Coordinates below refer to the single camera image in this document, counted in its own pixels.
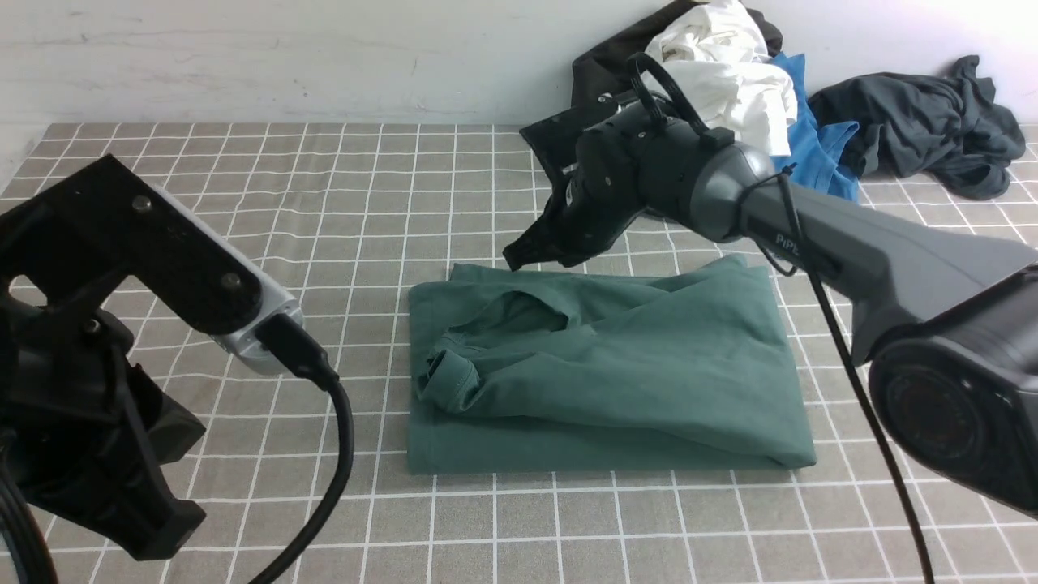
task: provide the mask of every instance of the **green t-shirt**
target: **green t-shirt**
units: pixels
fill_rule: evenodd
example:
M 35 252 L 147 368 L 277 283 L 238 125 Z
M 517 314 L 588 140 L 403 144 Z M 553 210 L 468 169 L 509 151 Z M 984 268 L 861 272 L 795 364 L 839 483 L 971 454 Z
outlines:
M 410 291 L 413 473 L 815 464 L 764 268 L 672 277 L 458 265 Z

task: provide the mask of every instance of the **gray checkered tablecloth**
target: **gray checkered tablecloth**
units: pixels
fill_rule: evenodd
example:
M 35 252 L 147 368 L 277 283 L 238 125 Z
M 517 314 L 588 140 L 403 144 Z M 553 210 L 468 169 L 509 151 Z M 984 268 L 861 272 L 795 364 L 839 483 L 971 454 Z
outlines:
M 1038 126 L 1026 132 L 1030 151 L 993 202 L 951 197 L 925 176 L 866 182 L 862 202 L 940 228 L 1038 244 Z M 503 266 L 501 248 L 549 192 L 516 128 L 55 124 L 0 208 L 108 151 L 290 287 L 345 379 L 356 416 L 353 479 L 316 545 L 279 582 L 921 580 L 890 477 L 802 275 L 774 283 L 816 467 L 410 476 L 407 289 L 443 279 L 455 261 Z M 668 275 L 723 252 L 764 263 L 749 242 L 717 246 L 639 219 L 610 252 L 579 269 Z M 33 290 L 20 284 L 16 295 L 31 299 Z M 849 305 L 836 300 L 848 323 Z M 165 469 L 174 494 L 197 501 L 209 519 L 173 560 L 137 563 L 103 537 L 39 512 L 62 582 L 247 581 L 324 493 L 336 448 L 326 396 L 249 372 L 139 283 L 127 282 L 106 308 L 138 336 L 132 357 L 209 427 Z M 1038 577 L 1038 523 L 913 463 L 904 468 L 940 580 Z M 9 565 L 0 565 L 0 582 L 12 581 Z

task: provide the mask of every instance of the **gray robot arm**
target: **gray robot arm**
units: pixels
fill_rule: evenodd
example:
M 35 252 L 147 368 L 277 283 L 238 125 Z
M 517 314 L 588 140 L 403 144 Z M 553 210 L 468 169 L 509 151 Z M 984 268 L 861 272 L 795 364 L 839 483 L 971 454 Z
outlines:
M 691 192 L 695 230 L 715 241 L 752 238 L 803 268 L 777 183 L 743 190 L 773 172 L 766 157 L 735 146 L 711 171 Z M 819 275 L 853 305 L 854 365 L 889 332 L 928 323 L 1038 261 L 1023 243 L 940 230 L 790 186 Z M 726 200 L 735 202 L 734 213 L 710 213 Z
M 808 244 L 814 273 L 853 306 L 847 366 L 853 374 L 871 362 L 871 402 L 895 441 L 934 471 L 1038 517 L 1038 251 L 780 180 L 769 157 L 730 132 L 653 118 L 643 105 L 579 133 L 568 157 L 575 169 L 549 172 L 552 195 L 504 248 L 509 266 L 580 263 L 647 208 L 714 242 L 750 238 L 800 268 Z M 542 164 L 570 163 L 552 155 L 558 143 L 530 139 L 552 142 L 566 118 L 527 133 Z

